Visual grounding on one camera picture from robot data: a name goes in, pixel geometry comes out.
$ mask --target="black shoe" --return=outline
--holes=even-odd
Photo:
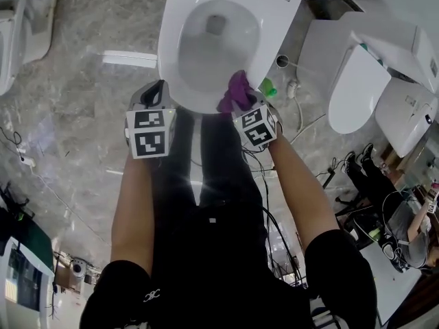
[[[344,158],[344,163],[342,165],[342,172],[348,174],[348,172],[349,172],[349,165],[351,165],[353,163],[355,163],[355,152],[351,151]]]
[[[372,160],[372,151],[373,151],[373,144],[367,144],[367,146],[364,148],[363,153],[359,155],[359,162],[361,164],[364,163],[364,161]]]

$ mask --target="white wall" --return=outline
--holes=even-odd
[[[37,329],[40,327],[40,313],[6,300],[8,329]]]

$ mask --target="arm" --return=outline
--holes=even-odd
[[[407,229],[407,237],[409,239],[409,243],[411,243],[417,236],[418,236],[418,230],[423,222],[423,219],[428,211],[428,205],[431,204],[429,200],[425,200],[424,205],[422,208],[416,213],[416,216],[414,216],[412,224],[410,224],[410,227]]]
[[[288,208],[304,250],[318,235],[337,230],[338,224],[319,181],[278,130],[269,146]]]
[[[147,160],[128,154],[111,231],[111,261],[129,260],[151,275],[154,210]]]

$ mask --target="white toilet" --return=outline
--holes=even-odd
[[[251,87],[267,75],[301,0],[167,0],[158,70],[171,97],[195,112],[216,113],[231,75]]]
[[[436,115],[438,57],[425,31],[389,16],[347,12],[313,21],[300,52],[297,79],[321,96],[329,125],[355,132],[373,115],[400,157]],[[395,71],[416,83],[400,80]]]
[[[22,64],[39,60],[51,44],[56,0],[0,0],[0,95]]]

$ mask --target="gray floor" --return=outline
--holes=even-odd
[[[134,91],[158,79],[157,70],[102,64],[106,49],[156,53],[166,0],[58,0],[54,39],[47,56],[23,67],[12,90],[0,98],[1,125],[10,134],[20,132],[26,155],[36,162],[34,174],[12,151],[0,145],[1,183],[8,180],[19,197],[28,197],[36,220],[54,241],[54,248],[85,258],[98,267],[109,259],[110,229],[128,148],[123,122]],[[312,15],[304,5],[283,45],[296,61]],[[274,105],[293,138],[298,127],[296,104],[286,97],[294,78],[289,66],[269,73],[278,88]],[[324,113],[320,99],[298,92],[305,125]],[[378,148],[385,140],[374,119],[350,135],[339,135],[319,121],[294,148],[315,173],[326,171],[332,158],[343,159],[350,150],[361,151],[369,142]],[[193,158],[199,162],[199,135],[195,133]],[[271,160],[260,159],[266,167]],[[260,174],[255,178],[261,189]],[[191,179],[201,182],[193,166]],[[297,250],[295,227],[275,177],[268,177],[270,210],[281,221],[289,242]],[[327,188],[331,199],[353,187],[337,173]]]

